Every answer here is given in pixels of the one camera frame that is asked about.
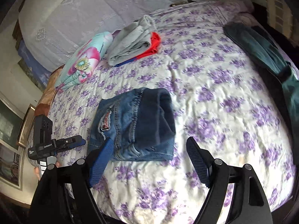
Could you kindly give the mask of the person's left hand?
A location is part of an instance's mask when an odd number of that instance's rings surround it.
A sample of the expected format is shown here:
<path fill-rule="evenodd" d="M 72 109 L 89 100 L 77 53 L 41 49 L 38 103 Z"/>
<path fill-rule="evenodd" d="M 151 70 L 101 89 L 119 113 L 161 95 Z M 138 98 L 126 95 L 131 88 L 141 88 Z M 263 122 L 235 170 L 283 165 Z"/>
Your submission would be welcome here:
<path fill-rule="evenodd" d="M 56 166 L 57 166 L 57 167 L 60 167 L 61 164 L 60 164 L 59 162 L 56 162 Z M 41 177 L 40 177 L 40 170 L 39 170 L 39 168 L 38 168 L 38 167 L 35 167 L 35 168 L 33 169 L 33 171 L 34 171 L 34 174 L 37 176 L 38 180 L 40 180 Z"/>

